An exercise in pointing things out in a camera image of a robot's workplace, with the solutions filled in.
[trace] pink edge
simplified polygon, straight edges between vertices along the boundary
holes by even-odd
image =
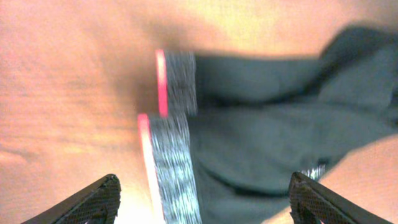
[[[156,50],[157,92],[159,96],[159,113],[161,117],[167,117],[167,70],[166,57],[163,50]]]
[[[138,116],[138,129],[141,139],[141,148],[144,153],[144,161],[147,170],[150,196],[152,198],[152,206],[156,223],[165,223],[163,214],[162,200],[160,198],[159,184],[157,181],[155,160],[153,155],[153,148],[150,137],[150,124],[149,118],[146,114]]]

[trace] dark cloth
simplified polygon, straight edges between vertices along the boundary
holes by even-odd
[[[398,36],[349,28],[320,58],[196,56],[188,117],[204,224],[259,224],[289,205],[295,171],[336,165],[398,133]]]

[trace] wooden floor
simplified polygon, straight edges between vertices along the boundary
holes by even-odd
[[[153,223],[136,117],[157,111],[155,49],[316,56],[353,22],[398,30],[398,1],[346,2],[0,1],[0,223],[108,173],[123,189],[116,223]],[[323,183],[398,222],[397,147],[398,138],[376,142]]]

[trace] garment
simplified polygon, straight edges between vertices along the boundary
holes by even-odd
[[[150,128],[161,197],[179,198],[171,210],[163,200],[167,223],[260,223],[289,205],[293,172],[318,180],[350,150],[398,132],[394,34],[350,27],[306,60],[165,61],[176,110]],[[181,218],[184,199],[195,209]]]

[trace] pink stripe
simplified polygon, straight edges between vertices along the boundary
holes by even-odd
[[[166,58],[163,50],[156,50],[157,93],[159,96],[159,113],[161,117],[167,117],[167,71]]]
[[[155,160],[150,137],[149,118],[146,114],[138,116],[138,129],[141,139],[141,147],[144,153],[145,167],[147,170],[150,196],[152,198],[152,206],[154,209],[156,223],[165,223],[162,200],[160,199],[159,184],[155,170]]]

